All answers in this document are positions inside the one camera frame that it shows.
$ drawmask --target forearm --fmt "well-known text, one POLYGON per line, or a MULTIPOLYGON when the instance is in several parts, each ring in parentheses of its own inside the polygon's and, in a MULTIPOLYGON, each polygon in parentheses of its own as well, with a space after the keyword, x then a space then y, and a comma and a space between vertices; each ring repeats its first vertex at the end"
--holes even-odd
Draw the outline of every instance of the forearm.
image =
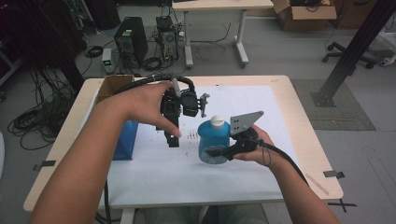
POLYGON ((278 158, 270 169, 282 191, 293 223, 339 223, 330 208, 286 160, 278 158))
POLYGON ((92 111, 43 190, 31 222, 92 222, 121 127, 126 121, 120 111, 112 107, 104 101, 92 111))

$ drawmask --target person's left hand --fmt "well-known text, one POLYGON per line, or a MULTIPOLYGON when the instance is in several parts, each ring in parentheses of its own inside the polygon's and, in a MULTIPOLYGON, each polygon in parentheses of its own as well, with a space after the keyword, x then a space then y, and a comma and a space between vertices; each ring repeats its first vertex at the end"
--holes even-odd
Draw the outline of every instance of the person's left hand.
POLYGON ((147 84, 114 95, 108 98, 107 103, 112 104, 114 109, 126 116, 126 119, 154 125, 173 136, 180 137, 181 132, 178 127, 160 113, 163 94, 171 88, 173 85, 170 81, 147 84))

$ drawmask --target table leg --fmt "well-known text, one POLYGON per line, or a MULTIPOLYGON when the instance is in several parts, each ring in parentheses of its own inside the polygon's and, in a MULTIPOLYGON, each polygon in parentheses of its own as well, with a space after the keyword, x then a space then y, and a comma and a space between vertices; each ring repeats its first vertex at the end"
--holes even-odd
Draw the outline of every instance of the table leg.
POLYGON ((191 42, 189 36, 189 23, 188 23, 188 11, 184 11, 184 37, 186 43, 184 45, 184 54, 186 55, 186 66, 191 68, 193 66, 192 53, 191 53, 191 42))
POLYGON ((242 44, 242 34, 244 33, 246 15, 247 15, 247 10, 243 9, 241 11, 241 17, 239 19, 238 36, 234 37, 236 47, 238 48, 239 56, 241 56, 242 66, 244 67, 246 64, 248 64, 248 56, 247 53, 245 52, 244 45, 242 44))
POLYGON ((134 208, 122 209, 120 224, 133 224, 133 223, 134 223, 134 208))

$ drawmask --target black pole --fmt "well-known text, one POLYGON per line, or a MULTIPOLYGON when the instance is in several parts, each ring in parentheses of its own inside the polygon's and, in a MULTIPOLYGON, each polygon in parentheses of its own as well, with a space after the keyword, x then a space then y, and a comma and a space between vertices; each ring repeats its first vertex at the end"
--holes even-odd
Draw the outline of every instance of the black pole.
POLYGON ((338 88, 343 84, 350 71, 354 69, 359 57, 375 40, 395 10, 395 0, 378 0, 376 2, 319 92, 311 93, 316 106, 334 106, 332 98, 338 88))

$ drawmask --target blue box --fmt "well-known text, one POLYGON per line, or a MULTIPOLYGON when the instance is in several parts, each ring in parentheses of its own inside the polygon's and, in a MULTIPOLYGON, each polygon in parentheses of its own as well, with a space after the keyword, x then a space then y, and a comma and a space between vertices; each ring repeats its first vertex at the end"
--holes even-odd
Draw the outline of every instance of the blue box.
POLYGON ((113 161, 130 161, 134 152, 134 140, 136 139, 138 123, 128 120, 122 127, 113 161))

